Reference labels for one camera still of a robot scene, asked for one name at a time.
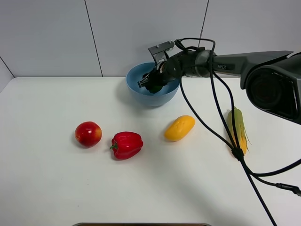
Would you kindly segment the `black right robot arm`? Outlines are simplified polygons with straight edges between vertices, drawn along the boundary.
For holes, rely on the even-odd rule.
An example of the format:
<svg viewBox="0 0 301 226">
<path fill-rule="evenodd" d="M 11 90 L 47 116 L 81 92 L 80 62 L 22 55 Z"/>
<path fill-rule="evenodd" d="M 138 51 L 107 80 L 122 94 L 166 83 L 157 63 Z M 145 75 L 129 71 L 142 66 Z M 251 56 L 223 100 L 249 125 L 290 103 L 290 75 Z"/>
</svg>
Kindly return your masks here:
<svg viewBox="0 0 301 226">
<path fill-rule="evenodd" d="M 152 91 L 185 75 L 209 77 L 210 71 L 240 77 L 240 87 L 258 109 L 300 124 L 301 55 L 291 51 L 216 55 L 205 48 L 184 50 L 160 59 L 142 76 L 140 88 Z"/>
</svg>

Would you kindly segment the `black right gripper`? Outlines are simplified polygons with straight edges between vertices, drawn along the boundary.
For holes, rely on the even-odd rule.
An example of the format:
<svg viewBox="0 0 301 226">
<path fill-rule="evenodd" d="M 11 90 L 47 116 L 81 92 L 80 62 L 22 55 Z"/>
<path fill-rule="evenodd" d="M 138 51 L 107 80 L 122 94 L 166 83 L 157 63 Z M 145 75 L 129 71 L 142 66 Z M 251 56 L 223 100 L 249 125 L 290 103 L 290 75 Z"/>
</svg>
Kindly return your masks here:
<svg viewBox="0 0 301 226">
<path fill-rule="evenodd" d="M 169 57 L 155 72 L 145 73 L 137 84 L 150 93 L 157 93 L 158 86 L 165 86 L 182 76 L 194 74 L 194 64 L 195 53 L 178 53 Z"/>
</svg>

